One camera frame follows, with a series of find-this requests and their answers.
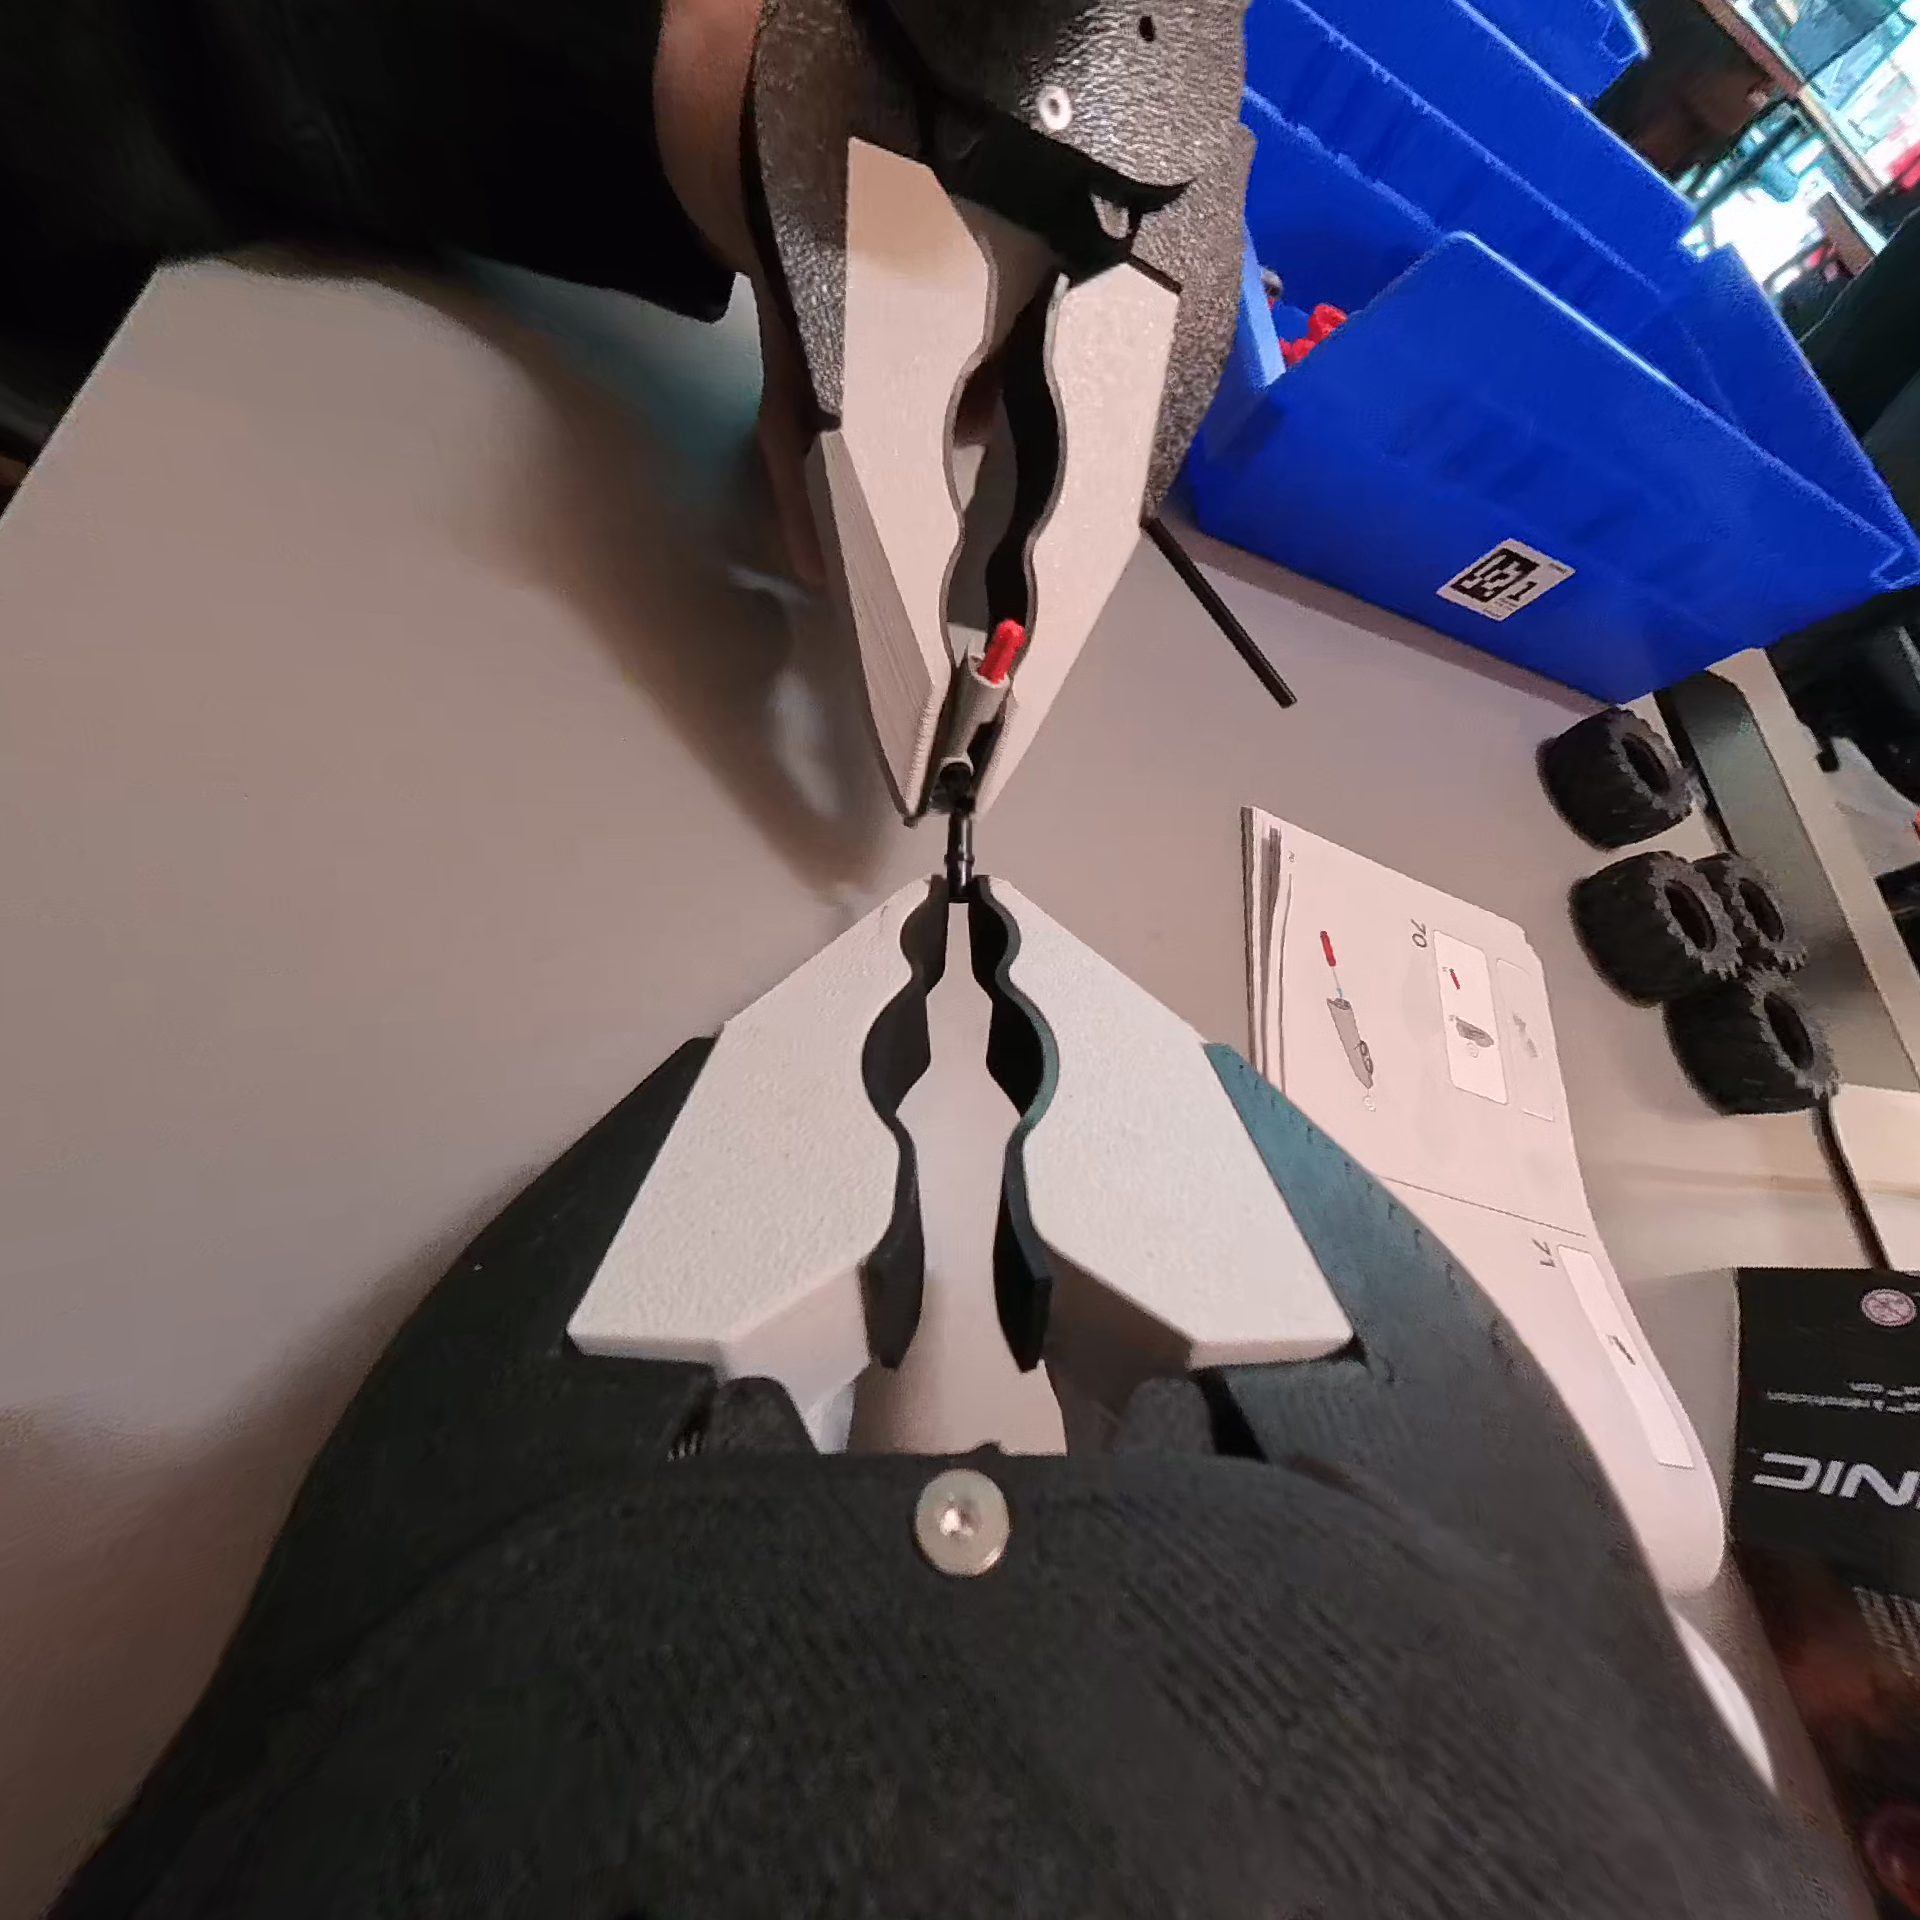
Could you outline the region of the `blue bin with white tag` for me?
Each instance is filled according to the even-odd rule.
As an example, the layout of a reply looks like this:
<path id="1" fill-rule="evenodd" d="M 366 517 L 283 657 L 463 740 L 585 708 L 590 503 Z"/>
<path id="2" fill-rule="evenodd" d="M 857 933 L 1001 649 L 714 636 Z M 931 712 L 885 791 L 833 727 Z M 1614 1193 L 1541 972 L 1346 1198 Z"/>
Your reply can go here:
<path id="1" fill-rule="evenodd" d="M 1605 703 L 1914 584 L 1914 529 L 1737 254 L 1650 340 L 1470 233 L 1289 363 L 1255 254 L 1190 445 L 1213 539 Z"/>

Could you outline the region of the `storage shelf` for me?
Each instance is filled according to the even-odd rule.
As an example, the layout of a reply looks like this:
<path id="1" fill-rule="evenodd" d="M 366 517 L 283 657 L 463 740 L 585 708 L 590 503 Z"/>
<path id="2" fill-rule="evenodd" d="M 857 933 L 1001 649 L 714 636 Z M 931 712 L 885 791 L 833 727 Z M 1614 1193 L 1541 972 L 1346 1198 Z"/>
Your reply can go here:
<path id="1" fill-rule="evenodd" d="M 1914 3 L 1637 3 L 1643 57 L 1593 107 L 1766 296 L 1823 303 L 1917 199 Z"/>

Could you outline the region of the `black thin rod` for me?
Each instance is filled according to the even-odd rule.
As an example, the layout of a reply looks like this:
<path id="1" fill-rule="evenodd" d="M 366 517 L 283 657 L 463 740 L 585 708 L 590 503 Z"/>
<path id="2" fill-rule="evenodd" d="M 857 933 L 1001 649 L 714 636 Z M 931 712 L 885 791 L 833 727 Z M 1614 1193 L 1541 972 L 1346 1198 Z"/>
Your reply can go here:
<path id="1" fill-rule="evenodd" d="M 1248 632 L 1224 597 L 1210 584 L 1210 577 L 1190 556 L 1185 543 L 1165 525 L 1162 517 L 1150 517 L 1143 529 L 1151 545 L 1158 549 L 1162 563 L 1173 568 L 1185 587 L 1195 606 L 1206 614 L 1219 638 L 1234 649 L 1235 657 L 1253 672 L 1263 695 L 1279 708 L 1289 711 L 1297 703 L 1297 695 L 1282 678 L 1278 667 L 1265 657 L 1261 646 Z"/>

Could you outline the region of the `grey toy beam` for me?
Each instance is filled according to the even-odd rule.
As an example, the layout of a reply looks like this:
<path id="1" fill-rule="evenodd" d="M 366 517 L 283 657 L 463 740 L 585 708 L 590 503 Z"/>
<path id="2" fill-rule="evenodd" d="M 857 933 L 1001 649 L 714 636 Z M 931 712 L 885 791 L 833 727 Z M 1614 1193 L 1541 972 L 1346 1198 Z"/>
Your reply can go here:
<path id="1" fill-rule="evenodd" d="M 928 760 L 926 812 L 952 813 L 976 805 L 999 748 L 1009 688 L 1011 669 L 992 678 L 983 652 L 971 652 L 952 669 Z"/>

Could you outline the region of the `black printed box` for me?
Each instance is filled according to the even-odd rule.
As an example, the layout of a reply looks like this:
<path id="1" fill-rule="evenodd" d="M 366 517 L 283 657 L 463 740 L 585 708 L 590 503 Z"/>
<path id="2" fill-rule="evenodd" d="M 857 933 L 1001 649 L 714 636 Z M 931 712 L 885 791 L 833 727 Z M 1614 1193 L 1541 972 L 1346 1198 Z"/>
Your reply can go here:
<path id="1" fill-rule="evenodd" d="M 1730 1539 L 1875 1913 L 1914 1917 L 1914 1275 L 1735 1283 Z"/>

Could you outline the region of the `blue plastic bin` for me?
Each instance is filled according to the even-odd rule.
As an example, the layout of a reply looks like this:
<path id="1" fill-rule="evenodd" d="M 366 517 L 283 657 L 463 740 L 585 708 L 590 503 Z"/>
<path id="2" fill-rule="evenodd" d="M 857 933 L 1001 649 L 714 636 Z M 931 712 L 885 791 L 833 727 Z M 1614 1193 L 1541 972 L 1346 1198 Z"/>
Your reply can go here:
<path id="1" fill-rule="evenodd" d="M 1357 310 L 1439 243 L 1470 236 L 1519 276 L 1813 487 L 1878 478 L 1737 256 L 1683 249 L 1687 206 L 1566 92 L 1495 99 L 1497 143 L 1369 62 L 1329 103 L 1249 86 L 1246 223 L 1296 303 Z"/>
<path id="2" fill-rule="evenodd" d="M 1590 104 L 1648 57 L 1639 17 L 1618 3 L 1302 3 L 1302 12 L 1419 86 L 1514 57 Z"/>

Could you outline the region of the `person's left hand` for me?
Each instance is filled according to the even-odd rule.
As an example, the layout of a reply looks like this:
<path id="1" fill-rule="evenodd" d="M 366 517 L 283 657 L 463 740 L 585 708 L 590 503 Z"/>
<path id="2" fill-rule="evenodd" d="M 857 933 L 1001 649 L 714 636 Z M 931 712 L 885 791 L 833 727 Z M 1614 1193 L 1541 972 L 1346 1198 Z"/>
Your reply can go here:
<path id="1" fill-rule="evenodd" d="M 765 276 L 747 207 L 744 117 L 758 3 L 663 3 L 653 65 L 663 175 L 704 249 L 752 285 L 761 392 L 755 445 L 784 553 L 805 587 L 825 587 L 808 508 L 808 376 Z"/>

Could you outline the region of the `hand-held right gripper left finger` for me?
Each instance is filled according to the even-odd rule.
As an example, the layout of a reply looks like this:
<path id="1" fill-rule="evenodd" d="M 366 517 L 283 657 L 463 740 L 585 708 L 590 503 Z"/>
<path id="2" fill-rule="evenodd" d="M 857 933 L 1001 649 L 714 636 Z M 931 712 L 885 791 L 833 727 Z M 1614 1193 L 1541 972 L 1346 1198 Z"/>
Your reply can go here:
<path id="1" fill-rule="evenodd" d="M 821 1451 L 847 1446 L 857 1380 L 921 1320 L 901 1105 L 949 904 L 944 879 L 905 885 L 723 1022 L 566 1323 L 581 1353 L 773 1380 Z"/>

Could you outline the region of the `open instruction booklet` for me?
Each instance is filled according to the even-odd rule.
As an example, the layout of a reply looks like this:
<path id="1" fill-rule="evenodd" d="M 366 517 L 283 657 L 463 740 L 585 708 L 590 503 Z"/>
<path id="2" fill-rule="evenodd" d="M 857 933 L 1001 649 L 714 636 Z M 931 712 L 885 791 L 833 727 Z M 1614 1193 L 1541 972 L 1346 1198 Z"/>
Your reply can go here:
<path id="1" fill-rule="evenodd" d="M 1707 1591 L 1718 1491 L 1602 1247 L 1523 933 L 1258 806 L 1241 873 L 1255 1067 L 1489 1294 L 1664 1592 Z"/>

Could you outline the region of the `person's left forearm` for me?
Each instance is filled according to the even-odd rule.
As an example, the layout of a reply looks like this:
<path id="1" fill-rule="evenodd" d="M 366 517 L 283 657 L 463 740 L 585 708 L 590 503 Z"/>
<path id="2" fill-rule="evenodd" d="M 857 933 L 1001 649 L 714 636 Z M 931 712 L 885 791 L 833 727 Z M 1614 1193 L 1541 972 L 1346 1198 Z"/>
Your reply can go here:
<path id="1" fill-rule="evenodd" d="M 655 133 L 663 4 L 3 3 L 3 464 L 171 261 L 480 256 L 717 319 Z"/>

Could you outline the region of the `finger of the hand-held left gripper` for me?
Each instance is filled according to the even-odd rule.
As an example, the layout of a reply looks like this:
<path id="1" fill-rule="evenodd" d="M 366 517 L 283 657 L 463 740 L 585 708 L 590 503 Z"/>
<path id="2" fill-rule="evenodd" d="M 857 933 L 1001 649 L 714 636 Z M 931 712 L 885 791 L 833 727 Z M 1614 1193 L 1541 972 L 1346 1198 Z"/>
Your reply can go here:
<path id="1" fill-rule="evenodd" d="M 1056 444 L 1047 493 L 1018 529 L 1025 646 L 976 774 L 987 812 L 1032 748 L 1135 553 L 1179 296 L 1147 271 L 1058 288 L 1040 369 Z"/>
<path id="2" fill-rule="evenodd" d="M 835 423 L 807 454 L 807 496 L 880 767 L 909 823 L 928 801 L 954 672 L 960 400 L 1050 267 L 1043 237 L 950 199 L 921 159 L 849 140 L 843 383 Z"/>

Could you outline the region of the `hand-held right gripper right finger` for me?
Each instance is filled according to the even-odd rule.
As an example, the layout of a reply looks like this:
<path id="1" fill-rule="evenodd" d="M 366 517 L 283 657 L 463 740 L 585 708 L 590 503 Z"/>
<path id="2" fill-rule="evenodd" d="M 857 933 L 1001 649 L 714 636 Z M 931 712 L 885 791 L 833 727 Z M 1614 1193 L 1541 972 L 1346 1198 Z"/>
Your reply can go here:
<path id="1" fill-rule="evenodd" d="M 1003 879 L 966 910 L 1005 1137 L 999 1329 L 1066 1448 L 1115 1448 L 1143 1384 L 1321 1359 L 1353 1326 L 1203 1037 Z"/>

